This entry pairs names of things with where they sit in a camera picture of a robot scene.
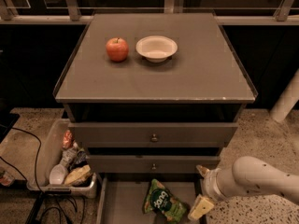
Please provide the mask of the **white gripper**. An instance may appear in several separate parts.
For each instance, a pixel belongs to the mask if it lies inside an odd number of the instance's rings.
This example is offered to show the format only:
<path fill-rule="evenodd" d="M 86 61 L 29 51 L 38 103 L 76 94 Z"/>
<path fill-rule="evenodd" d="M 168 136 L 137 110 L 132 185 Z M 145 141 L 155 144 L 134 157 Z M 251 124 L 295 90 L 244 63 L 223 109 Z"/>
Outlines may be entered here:
<path fill-rule="evenodd" d="M 199 220 L 203 215 L 211 211 L 215 206 L 213 202 L 222 202 L 225 200 L 225 196 L 221 193 L 217 184 L 219 169 L 209 170 L 202 165 L 197 165 L 196 169 L 201 177 L 203 177 L 202 191 L 206 196 L 199 194 L 196 197 L 188 214 L 188 219 L 191 221 Z"/>

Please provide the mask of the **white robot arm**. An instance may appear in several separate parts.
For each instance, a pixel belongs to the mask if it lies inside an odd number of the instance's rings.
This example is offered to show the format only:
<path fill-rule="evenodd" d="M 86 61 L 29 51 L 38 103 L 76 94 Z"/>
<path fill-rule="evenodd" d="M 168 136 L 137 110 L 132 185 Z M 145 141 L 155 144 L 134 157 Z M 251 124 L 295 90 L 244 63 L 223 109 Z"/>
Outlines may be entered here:
<path fill-rule="evenodd" d="M 231 167 L 209 170 L 196 166 L 203 177 L 199 194 L 188 214 L 196 221 L 213 209 L 216 203 L 233 197 L 260 195 L 281 196 L 299 204 L 299 176 L 290 175 L 251 156 L 238 158 Z"/>

